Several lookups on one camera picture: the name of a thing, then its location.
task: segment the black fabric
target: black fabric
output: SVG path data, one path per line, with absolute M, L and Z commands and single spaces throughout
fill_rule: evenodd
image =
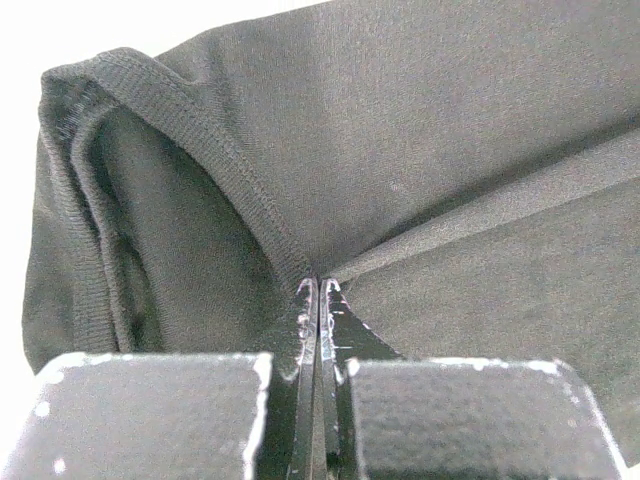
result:
M 45 73 L 31 365 L 239 350 L 335 273 L 403 353 L 573 364 L 640 461 L 639 19 L 336 1 Z

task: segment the scratched paint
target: scratched paint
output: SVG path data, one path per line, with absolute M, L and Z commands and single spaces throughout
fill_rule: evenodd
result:
M 350 377 L 355 377 L 360 370 L 360 362 L 357 358 L 350 358 L 347 360 L 347 373 Z
M 430 358 L 430 362 L 437 363 L 443 366 L 464 366 L 468 365 L 473 367 L 477 372 L 481 372 L 485 367 L 502 367 L 509 368 L 509 364 L 498 358 L 464 358 L 464 357 L 445 357 L 445 358 Z
M 604 436 L 604 439 L 607 443 L 609 455 L 611 455 L 611 458 L 613 459 L 613 463 L 615 464 L 616 468 L 618 469 L 618 472 L 620 472 L 620 475 L 622 476 L 623 473 L 627 471 L 627 464 L 622 458 L 622 454 L 620 453 L 620 448 L 618 447 L 618 444 L 613 438 L 613 435 L 611 434 L 611 430 L 609 430 L 609 427 L 607 426 L 607 422 L 604 419 L 604 415 L 600 411 L 600 408 L 598 408 L 598 404 L 596 403 L 596 398 L 593 395 L 593 392 L 587 386 L 584 387 L 583 392 L 587 397 L 587 402 L 591 406 L 591 412 L 593 413 L 596 423 L 598 424 L 598 427 L 600 427 L 600 431 L 602 432 L 602 435 Z
M 315 336 L 317 328 L 317 325 L 311 322 L 311 315 L 309 313 L 313 309 L 313 280 L 310 278 L 303 280 L 298 287 L 297 293 L 300 294 L 303 288 L 308 288 L 309 293 L 305 298 L 304 309 L 297 317 L 300 353 L 296 355 L 295 362 L 299 367 L 302 365 L 312 365 L 315 361 L 315 341 L 313 345 L 310 345 L 308 339 Z M 298 375 L 298 371 L 285 377 L 285 380 L 293 381 L 296 375 Z
M 113 360 L 113 354 L 105 353 L 104 355 L 98 355 L 96 357 L 88 357 L 88 358 L 89 358 L 89 363 L 91 363 L 91 365 L 100 365 L 101 363 L 106 363 Z
M 258 355 L 253 365 L 253 370 L 258 374 L 258 395 L 256 398 L 256 416 L 249 432 L 249 439 L 242 451 L 242 461 L 244 470 L 244 480 L 253 480 L 256 471 L 256 459 L 258 450 L 262 444 L 264 428 L 267 422 L 267 399 L 269 397 L 268 388 L 271 381 L 271 360 L 270 353 Z
M 558 371 L 558 365 L 553 362 L 533 360 L 527 363 L 527 368 L 530 368 L 531 370 L 536 370 L 539 372 L 544 372 L 547 375 L 554 375 L 556 377 L 560 375 L 560 372 Z

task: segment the black garment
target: black garment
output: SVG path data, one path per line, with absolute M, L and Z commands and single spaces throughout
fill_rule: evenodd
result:
M 337 1 L 45 73 L 24 341 L 237 351 L 309 273 L 561 358 L 640 461 L 640 4 Z

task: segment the seam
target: seam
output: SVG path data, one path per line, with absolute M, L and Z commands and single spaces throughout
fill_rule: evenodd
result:
M 70 164 L 78 178 L 78 183 L 84 197 L 86 198 L 87 204 L 89 205 L 92 222 L 98 231 L 97 246 L 99 248 L 101 270 L 104 275 L 108 291 L 109 314 L 115 333 L 116 348 L 121 352 L 129 352 L 132 350 L 132 339 L 130 334 L 131 325 L 129 325 L 129 332 L 127 332 L 126 317 L 123 317 L 121 314 L 121 312 L 125 311 L 122 305 L 122 289 L 119 288 L 118 285 L 118 276 L 122 277 L 122 275 L 118 275 L 117 271 L 111 271 L 113 268 L 121 268 L 121 265 L 117 261 L 115 252 L 115 243 L 117 242 L 118 232 L 115 229 L 110 228 L 112 225 L 110 225 L 108 219 L 98 218 L 97 216 L 98 210 L 105 207 L 105 205 L 99 198 L 99 192 L 90 195 L 90 192 L 93 189 L 99 189 L 96 185 L 92 185 L 94 172 L 92 165 L 90 165 L 90 161 L 87 161 L 88 165 L 83 169 L 86 171 L 81 172 L 80 168 L 74 165 L 75 162 L 73 160 L 75 155 L 82 155 L 83 157 L 88 158 L 89 154 L 87 150 L 90 148 L 90 142 L 93 134 L 99 128 L 101 120 L 105 115 L 116 107 L 115 102 L 110 98 L 103 98 L 102 100 L 105 103 L 101 103 L 87 109 L 85 115 L 79 119 L 79 127 L 71 144 Z M 113 268 L 111 269 L 108 267 L 108 263 L 111 263 L 109 262 L 110 257 L 114 263 Z
M 117 55 L 113 52 L 105 52 L 99 56 L 100 60 L 105 63 L 115 65 L 120 68 L 128 69 L 130 65 L 134 65 L 136 68 L 152 75 L 154 79 L 157 79 L 162 85 L 170 88 L 173 92 L 175 92 L 180 99 L 186 102 L 190 108 L 192 108 L 195 112 L 197 112 L 196 118 L 193 120 L 195 123 L 205 130 L 207 130 L 208 125 L 205 125 L 201 118 L 204 115 L 202 109 L 191 99 L 177 84 L 171 81 L 171 79 L 167 78 L 166 75 L 158 72 L 157 70 L 150 68 L 148 65 L 141 63 L 140 61 L 130 57 L 130 56 L 121 56 Z M 222 148 L 224 153 L 229 157 L 226 162 L 228 166 L 233 166 L 236 168 L 241 174 L 243 180 L 248 184 L 251 191 L 254 194 L 254 197 L 259 201 L 260 205 L 265 209 L 265 212 L 268 215 L 269 223 L 273 228 L 275 228 L 276 232 L 282 237 L 286 238 L 289 242 L 293 242 L 295 239 L 291 234 L 290 229 L 287 227 L 284 222 L 282 216 L 280 215 L 273 199 L 270 198 L 270 195 L 267 193 L 266 189 L 261 184 L 260 180 L 255 175 L 255 171 L 251 168 L 249 162 L 246 160 L 244 155 L 239 151 L 238 147 L 235 145 L 235 142 L 229 138 L 223 128 L 214 120 L 209 119 L 211 123 L 211 127 L 213 128 L 213 139 L 218 145 Z M 302 253 L 302 251 L 298 248 L 298 252 L 302 255 L 303 259 L 306 260 L 307 265 L 309 265 L 309 261 L 306 256 Z M 289 252 L 284 254 L 285 258 L 289 260 L 293 260 L 294 264 L 298 264 L 299 262 L 295 260 L 295 255 L 291 256 Z
M 74 85 L 68 81 L 55 79 L 54 81 L 68 87 L 68 92 L 73 90 Z M 78 124 L 79 119 L 86 118 L 87 109 L 91 109 L 91 98 L 82 98 L 82 94 L 86 93 L 86 86 L 83 86 L 78 92 L 74 92 L 74 96 L 68 97 L 74 102 L 74 107 L 67 115 L 75 115 L 69 124 L 70 130 L 60 131 L 57 127 L 59 122 L 69 121 L 64 117 L 53 117 L 56 99 L 59 98 L 52 91 L 53 83 L 47 77 L 43 78 L 43 100 L 40 105 L 40 137 L 43 146 L 49 156 L 50 168 L 53 182 L 53 201 L 56 202 L 60 209 L 61 222 L 63 231 L 68 235 L 68 240 L 72 251 L 71 255 L 81 254 L 84 256 L 84 262 L 72 262 L 73 272 L 73 345 L 76 350 L 102 351 L 111 350 L 115 345 L 115 337 L 113 335 L 113 318 L 111 307 L 107 298 L 106 308 L 103 302 L 98 304 L 98 310 L 94 309 L 95 318 L 98 319 L 96 324 L 92 324 L 93 318 L 88 314 L 87 304 L 94 300 L 96 289 L 100 289 L 100 283 L 106 282 L 103 271 L 103 259 L 99 241 L 96 239 L 93 222 L 93 213 L 86 193 L 81 188 L 81 180 L 78 171 L 71 160 L 72 151 L 74 150 L 75 134 L 77 133 L 74 125 Z M 87 218 L 87 211 L 91 215 L 91 219 Z

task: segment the stitching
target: stitching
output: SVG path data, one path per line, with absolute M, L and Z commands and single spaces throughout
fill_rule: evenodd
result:
M 62 80 L 59 78 L 54 79 L 54 81 L 63 83 L 69 88 L 69 91 L 73 90 L 73 87 L 77 86 L 77 84 L 74 85 L 73 83 L 70 83 L 67 80 Z M 50 110 L 53 107 L 53 103 L 54 103 L 52 101 L 52 98 L 55 98 L 55 94 L 52 94 L 53 97 L 51 98 L 48 97 L 48 94 L 51 94 L 52 85 L 53 84 L 50 81 L 47 85 L 43 85 L 44 97 L 43 97 L 43 104 L 40 107 L 40 113 L 42 115 L 44 109 L 47 110 L 47 113 L 45 114 L 44 118 L 41 116 L 42 128 L 41 128 L 40 135 L 41 135 L 41 138 L 43 139 L 43 145 L 47 150 L 47 154 L 49 155 L 49 158 L 50 158 L 49 161 L 51 162 L 51 165 L 53 166 L 55 164 L 56 168 L 59 168 L 63 171 L 63 175 L 58 179 L 59 180 L 58 184 L 53 186 L 53 195 L 55 199 L 54 201 L 59 203 L 59 208 L 61 209 L 60 214 L 63 215 L 64 217 L 71 219 L 73 216 L 77 216 L 79 218 L 82 218 L 83 222 L 86 222 L 87 220 L 83 218 L 85 217 L 84 206 L 81 204 L 78 204 L 77 201 L 74 200 L 73 198 L 65 198 L 64 193 L 65 191 L 68 191 L 67 193 L 71 192 L 70 194 L 72 196 L 74 194 L 79 194 L 82 198 L 82 203 L 85 203 L 87 208 L 89 208 L 89 202 L 87 200 L 86 194 L 80 188 L 81 181 L 78 176 L 78 172 L 76 171 L 76 169 L 74 168 L 71 162 L 71 154 L 72 154 L 73 137 L 75 135 L 75 126 L 78 125 L 81 118 L 86 118 L 88 114 L 87 110 L 90 110 L 90 108 L 87 108 L 87 107 L 92 107 L 93 106 L 92 103 L 95 102 L 95 98 L 92 97 L 92 94 L 95 92 L 92 91 L 90 88 L 87 89 L 86 86 L 83 86 L 82 89 L 79 89 L 78 92 L 75 92 L 74 97 L 69 97 L 69 100 L 73 102 L 73 105 L 71 105 L 71 107 L 69 108 L 68 114 L 73 116 L 74 118 L 69 119 L 65 117 L 64 119 L 62 119 L 63 122 L 68 122 L 67 126 L 70 127 L 70 130 L 61 132 L 60 130 L 56 129 L 55 122 L 51 123 L 49 121 L 50 120 L 49 115 L 51 113 Z M 47 125 L 53 127 L 53 128 L 50 128 L 50 132 L 47 132 L 47 129 L 46 129 Z M 65 181 L 64 177 L 67 177 L 66 182 L 68 184 L 60 183 Z M 76 240 L 74 240 L 74 234 L 72 231 L 73 229 L 68 226 L 65 226 L 64 228 L 66 233 L 70 235 L 71 237 L 70 240 L 72 244 L 77 246 L 78 244 L 76 242 L 79 240 L 77 240 L 77 238 Z M 99 244 L 97 244 L 97 247 L 100 255 L 100 258 L 98 259 L 98 261 L 102 265 L 103 264 L 103 261 L 101 258 L 102 252 Z M 74 264 L 73 266 L 74 282 L 77 282 L 79 280 L 78 279 L 79 268 L 80 267 L 77 264 Z M 86 302 L 86 296 L 84 298 L 78 298 L 77 288 L 73 287 L 74 348 L 82 349 L 82 350 L 88 349 L 89 351 L 93 351 L 95 350 L 95 342 L 91 337 L 91 324 L 89 322 L 89 316 L 86 315 L 85 314 L 86 312 L 84 311 L 84 309 L 86 308 L 85 302 Z
M 149 67 L 148 65 L 141 63 L 137 59 L 132 58 L 130 56 L 122 56 L 122 55 L 117 55 L 116 53 L 113 53 L 113 52 L 105 52 L 99 55 L 99 58 L 105 63 L 111 64 L 123 69 L 128 69 L 128 67 L 130 66 L 128 64 L 133 64 L 136 68 L 139 68 L 140 70 L 149 73 L 154 77 L 154 79 L 157 79 L 162 85 L 170 88 L 173 92 L 175 92 L 180 97 L 180 99 L 185 101 L 195 112 L 199 114 L 199 115 L 196 115 L 195 118 L 193 119 L 197 124 L 197 126 L 204 129 L 205 131 L 209 130 L 209 128 L 207 128 L 209 125 L 206 125 L 204 122 L 201 121 L 201 117 L 204 115 L 203 110 L 195 103 L 193 99 L 191 99 L 177 84 L 172 82 L 171 79 L 168 78 L 166 75 L 163 75 L 157 70 Z M 210 127 L 211 129 L 213 129 L 213 133 L 214 133 L 214 135 L 212 135 L 213 140 L 222 148 L 222 150 L 226 153 L 226 155 L 230 157 L 230 159 L 232 160 L 231 162 L 226 162 L 226 165 L 233 166 L 239 171 L 242 178 L 247 183 L 247 185 L 253 192 L 254 196 L 258 200 L 259 204 L 262 205 L 262 207 L 265 209 L 265 213 L 267 214 L 267 217 L 270 221 L 271 226 L 275 227 L 276 231 L 280 234 L 281 238 L 287 240 L 288 241 L 287 243 L 290 243 L 291 247 L 297 251 L 297 252 L 284 253 L 283 255 L 284 258 L 293 260 L 292 263 L 296 267 L 299 266 L 301 260 L 308 265 L 309 261 L 306 258 L 306 255 L 304 255 L 303 251 L 298 247 L 297 242 L 293 238 L 290 229 L 288 228 L 288 226 L 286 225 L 286 222 L 284 221 L 278 209 L 276 208 L 274 200 L 267 193 L 267 190 L 263 187 L 260 180 L 255 175 L 255 172 L 253 168 L 251 168 L 251 165 L 248 163 L 244 155 L 240 152 L 237 145 L 235 145 L 235 142 L 229 138 L 225 130 L 221 128 L 220 125 L 215 120 L 211 119 L 210 122 L 211 122 Z M 299 253 L 301 258 L 296 260 L 296 257 L 298 255 L 295 255 L 295 253 Z
M 98 130 L 101 120 L 106 115 L 108 115 L 111 111 L 113 111 L 114 108 L 116 108 L 117 104 L 111 97 L 105 97 L 104 95 L 100 95 L 100 92 L 98 92 L 97 95 L 99 97 L 100 96 L 103 97 L 101 98 L 101 100 L 104 101 L 105 103 L 90 105 L 88 108 L 85 109 L 85 114 L 79 119 L 80 126 L 76 132 L 75 139 L 80 138 L 81 140 L 87 141 L 87 136 L 93 135 Z M 73 158 L 73 153 L 74 151 L 77 151 L 78 148 L 82 149 L 81 152 L 83 152 L 86 148 L 88 148 L 86 145 L 84 146 L 75 145 L 76 144 L 75 139 L 70 150 L 70 158 Z M 74 167 L 73 163 L 74 163 L 73 160 L 71 160 L 70 161 L 71 168 L 73 168 L 76 174 L 76 177 L 78 178 L 79 185 L 83 186 L 85 181 L 82 178 L 82 174 Z M 93 165 L 88 166 L 88 168 L 91 170 L 93 168 Z M 89 174 L 90 177 L 93 176 L 92 171 L 85 172 L 85 174 L 87 173 Z M 86 185 L 86 186 L 88 191 L 91 191 L 91 186 L 89 185 Z M 121 289 L 119 288 L 119 285 L 118 285 L 118 279 L 115 278 L 117 277 L 117 273 L 114 276 L 113 272 L 108 271 L 109 257 L 113 257 L 115 255 L 114 242 L 116 242 L 116 239 L 114 238 L 113 234 L 115 233 L 116 234 L 115 237 L 117 237 L 118 233 L 115 232 L 115 230 L 109 231 L 108 227 L 110 227 L 110 225 L 108 220 L 105 220 L 105 219 L 99 220 L 96 217 L 97 210 L 99 210 L 100 207 L 102 206 L 101 205 L 102 201 L 100 200 L 100 198 L 98 198 L 99 194 L 98 194 L 98 197 L 95 194 L 90 196 L 88 192 L 84 191 L 84 189 L 81 188 L 81 191 L 84 197 L 86 198 L 86 202 L 87 202 L 87 205 L 89 206 L 89 212 L 92 218 L 92 223 L 95 226 L 97 231 L 97 247 L 100 254 L 101 273 L 104 276 L 105 283 L 107 286 L 107 292 L 108 292 L 108 298 L 109 298 L 107 305 L 109 308 L 110 323 L 111 323 L 111 326 L 113 327 L 116 349 L 118 351 L 128 351 L 131 345 L 131 338 L 127 338 L 127 332 L 125 330 L 128 327 L 130 328 L 131 325 L 130 325 L 130 322 L 129 322 L 129 325 L 127 324 L 128 323 L 127 319 L 123 318 L 123 315 L 121 314 L 121 312 L 124 311 L 124 308 L 122 305 L 123 299 L 120 295 Z M 117 258 L 114 257 L 112 260 L 115 261 L 117 264 L 118 262 Z

